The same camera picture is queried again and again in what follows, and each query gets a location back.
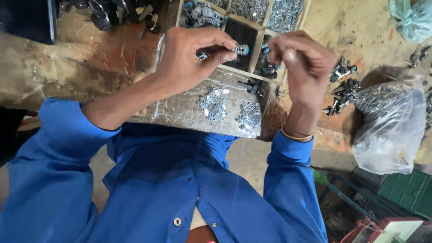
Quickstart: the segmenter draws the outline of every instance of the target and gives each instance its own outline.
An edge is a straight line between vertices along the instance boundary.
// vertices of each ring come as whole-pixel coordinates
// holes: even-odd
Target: shirt sleeve
[[[0,214],[5,242],[82,242],[96,220],[90,159],[117,131],[87,120],[79,102],[46,99],[42,128],[8,166],[10,189]]]
[[[298,142],[282,135],[273,139],[264,179],[266,199],[305,242],[327,242],[311,165],[313,139]]]

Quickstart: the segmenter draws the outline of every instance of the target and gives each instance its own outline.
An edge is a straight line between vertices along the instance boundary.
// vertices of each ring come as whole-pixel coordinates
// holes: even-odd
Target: wooden table
[[[159,19],[163,33],[163,13]],[[405,60],[416,49],[417,45],[396,32],[395,25],[387,0],[320,0],[311,3],[304,30],[357,64],[358,73],[350,77],[365,82],[371,79],[368,74],[382,65],[397,67],[390,70],[400,74],[399,68],[406,66]],[[54,46],[0,34],[0,106],[37,110],[45,97],[53,96],[86,103],[139,81],[156,70],[163,49],[163,34],[145,32],[139,40],[142,30],[142,25],[128,23],[101,32],[87,10],[73,9],[57,22],[59,42]],[[288,87],[280,88],[279,100],[276,86],[266,83],[266,95],[257,98],[237,84],[247,79],[218,68],[197,87],[149,105],[130,121],[271,140],[291,107]],[[228,117],[222,125],[210,126],[196,100],[207,87],[218,84],[228,86],[233,94],[228,97]],[[337,86],[329,83],[323,108],[333,104],[330,93]],[[263,123],[243,134],[237,130],[235,117],[242,103],[255,100],[261,104]],[[352,104],[338,116],[323,113],[314,148],[351,153],[361,123],[361,114]]]

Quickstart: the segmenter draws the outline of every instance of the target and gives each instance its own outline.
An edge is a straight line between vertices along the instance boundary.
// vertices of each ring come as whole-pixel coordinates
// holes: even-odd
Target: light green plastic bag
[[[432,0],[390,0],[390,13],[400,19],[397,31],[409,42],[421,43],[432,36]]]

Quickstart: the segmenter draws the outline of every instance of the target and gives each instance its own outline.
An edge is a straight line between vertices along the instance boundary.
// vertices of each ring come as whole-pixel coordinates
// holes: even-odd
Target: concrete floor
[[[264,174],[267,169],[266,161],[270,146],[271,143],[241,138],[233,143],[226,156],[229,169],[244,177],[261,195],[263,194]],[[352,171],[357,163],[352,155],[314,150],[312,152],[312,165],[321,168]],[[106,146],[100,149],[90,163],[94,177],[92,200],[96,204],[99,213],[109,196],[102,178],[113,166],[114,162],[108,157]],[[0,208],[6,199],[7,190],[7,170],[6,166],[3,166],[0,168]]]

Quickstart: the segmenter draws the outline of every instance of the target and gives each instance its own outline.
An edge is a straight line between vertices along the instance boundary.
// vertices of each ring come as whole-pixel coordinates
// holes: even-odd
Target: blue shirt
[[[228,170],[235,137],[131,123],[104,131],[61,99],[46,99],[39,118],[8,163],[2,242],[184,243],[195,206],[221,243],[327,242],[308,168],[313,141],[276,134],[261,197]],[[89,162],[104,144],[117,164],[98,219]]]

